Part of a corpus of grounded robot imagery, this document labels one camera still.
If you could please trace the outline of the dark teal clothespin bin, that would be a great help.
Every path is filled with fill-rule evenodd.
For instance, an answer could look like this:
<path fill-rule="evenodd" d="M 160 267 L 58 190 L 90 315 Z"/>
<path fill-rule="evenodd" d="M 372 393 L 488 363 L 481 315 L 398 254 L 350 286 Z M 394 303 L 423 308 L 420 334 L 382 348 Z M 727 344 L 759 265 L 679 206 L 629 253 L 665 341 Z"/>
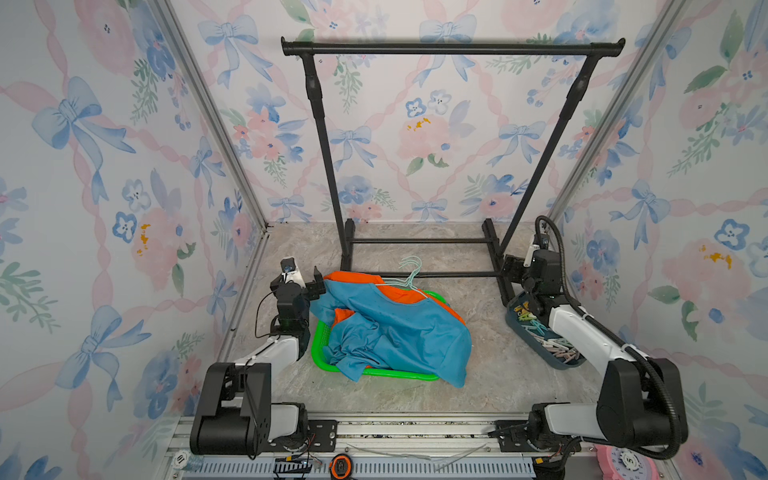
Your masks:
<path fill-rule="evenodd" d="M 586 358 L 568 340 L 556 334 L 530 311 L 525 293 L 510 301 L 505 321 L 550 367 L 568 370 L 586 362 Z"/>

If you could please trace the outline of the light teal wire hanger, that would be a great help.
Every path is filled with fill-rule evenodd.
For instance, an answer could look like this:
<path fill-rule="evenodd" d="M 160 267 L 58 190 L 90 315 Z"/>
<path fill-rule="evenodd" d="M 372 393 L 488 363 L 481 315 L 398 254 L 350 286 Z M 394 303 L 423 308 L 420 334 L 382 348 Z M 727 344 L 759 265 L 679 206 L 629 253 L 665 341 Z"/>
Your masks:
<path fill-rule="evenodd" d="M 399 264 L 399 269 L 406 273 L 405 277 L 395 277 L 394 275 L 382 276 L 384 285 L 397 287 L 404 290 L 416 290 L 414 280 L 421 272 L 422 260 L 415 255 L 404 257 Z"/>

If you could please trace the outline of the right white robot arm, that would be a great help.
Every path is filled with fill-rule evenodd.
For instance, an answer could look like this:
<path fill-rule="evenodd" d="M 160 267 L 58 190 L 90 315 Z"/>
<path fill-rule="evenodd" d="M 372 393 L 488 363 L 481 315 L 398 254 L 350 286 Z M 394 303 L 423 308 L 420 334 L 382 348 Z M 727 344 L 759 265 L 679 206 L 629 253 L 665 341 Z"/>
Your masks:
<path fill-rule="evenodd" d="M 673 458 L 688 438 L 678 367 L 623 341 L 570 294 L 558 252 L 508 256 L 503 274 L 522 286 L 527 310 L 567 340 L 601 375 L 593 404 L 538 403 L 524 431 L 537 449 L 587 441 L 627 448 L 655 460 Z"/>

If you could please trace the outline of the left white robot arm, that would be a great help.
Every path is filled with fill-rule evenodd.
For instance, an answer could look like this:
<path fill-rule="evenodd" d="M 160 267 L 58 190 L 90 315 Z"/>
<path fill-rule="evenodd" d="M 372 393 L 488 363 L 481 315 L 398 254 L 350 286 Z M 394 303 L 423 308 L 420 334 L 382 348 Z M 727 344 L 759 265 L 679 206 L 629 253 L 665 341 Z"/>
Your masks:
<path fill-rule="evenodd" d="M 308 446 L 305 405 L 275 403 L 272 389 L 274 378 L 308 350 L 310 304 L 325 293 L 324 281 L 317 275 L 302 284 L 284 274 L 271 282 L 270 291 L 277 315 L 264 344 L 206 371 L 189 439 L 195 455 L 254 458 L 269 448 L 296 451 Z"/>

